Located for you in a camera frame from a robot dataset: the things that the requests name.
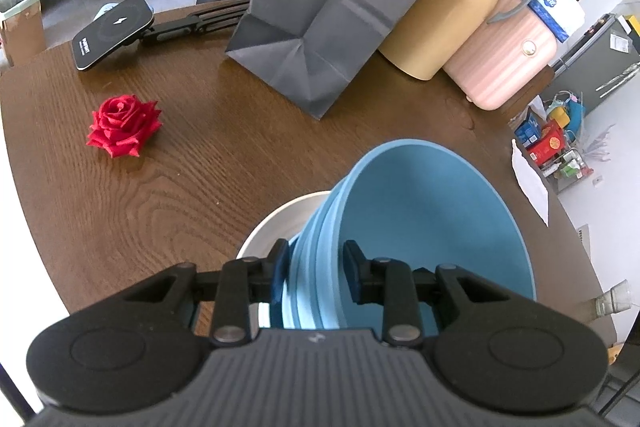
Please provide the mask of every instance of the pink electric appliance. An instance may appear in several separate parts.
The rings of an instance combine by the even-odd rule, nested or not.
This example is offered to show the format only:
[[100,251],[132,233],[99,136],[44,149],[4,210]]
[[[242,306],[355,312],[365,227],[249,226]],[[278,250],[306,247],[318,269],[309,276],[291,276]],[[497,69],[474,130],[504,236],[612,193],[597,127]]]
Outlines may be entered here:
[[[521,1],[498,0],[487,20]],[[443,69],[471,102],[494,110],[536,76],[557,50],[556,36],[527,7],[508,19],[483,22]]]

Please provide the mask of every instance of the wooden table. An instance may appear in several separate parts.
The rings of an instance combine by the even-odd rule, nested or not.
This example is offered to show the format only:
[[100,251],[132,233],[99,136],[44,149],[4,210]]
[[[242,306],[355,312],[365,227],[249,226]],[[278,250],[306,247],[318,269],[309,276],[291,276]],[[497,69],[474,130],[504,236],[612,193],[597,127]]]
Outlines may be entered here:
[[[229,36],[134,44],[84,73],[66,43],[2,75],[20,202],[70,312],[181,261],[219,269],[274,208],[331,188],[364,153],[400,137],[450,148],[494,185],[524,236],[543,304],[575,315],[602,292],[558,198],[550,194],[547,228],[520,190],[504,118],[470,105],[445,74],[415,81],[375,54],[316,121],[226,58]],[[123,93],[159,100],[164,125],[140,158],[112,160],[85,137],[91,111]],[[615,341],[610,317],[592,325]]]

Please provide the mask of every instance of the refrigerator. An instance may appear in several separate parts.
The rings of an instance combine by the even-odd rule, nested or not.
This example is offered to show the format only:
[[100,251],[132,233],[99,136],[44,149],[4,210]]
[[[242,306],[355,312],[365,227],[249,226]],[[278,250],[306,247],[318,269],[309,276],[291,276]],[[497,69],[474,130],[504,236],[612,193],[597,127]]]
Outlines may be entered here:
[[556,76],[542,92],[542,99],[571,91],[581,96],[589,113],[636,76],[640,54],[616,16],[606,14],[552,67]]

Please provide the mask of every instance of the blue flower logo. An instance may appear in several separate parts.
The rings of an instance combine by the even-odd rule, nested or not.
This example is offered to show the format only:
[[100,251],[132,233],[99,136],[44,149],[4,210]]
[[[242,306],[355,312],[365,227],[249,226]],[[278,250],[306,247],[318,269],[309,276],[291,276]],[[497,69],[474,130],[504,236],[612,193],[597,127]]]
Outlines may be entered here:
[[558,4],[557,0],[543,0],[545,2],[545,5],[549,6],[550,8],[553,8],[556,4]]

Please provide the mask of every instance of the white floor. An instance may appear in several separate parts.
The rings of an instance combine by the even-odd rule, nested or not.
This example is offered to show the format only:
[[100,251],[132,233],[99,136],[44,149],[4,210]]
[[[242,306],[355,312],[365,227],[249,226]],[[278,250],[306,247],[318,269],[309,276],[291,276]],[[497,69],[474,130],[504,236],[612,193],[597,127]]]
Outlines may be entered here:
[[[91,22],[101,6],[120,1],[123,0],[42,0],[47,44],[53,47],[68,41]],[[154,12],[192,6],[196,2],[146,1]],[[0,69],[5,69],[8,65],[5,63],[3,67],[1,58]],[[24,219],[0,120],[0,363],[35,410],[41,409],[42,405],[26,371],[27,349],[40,331],[67,315]],[[0,425],[14,427],[21,424],[0,395]]]

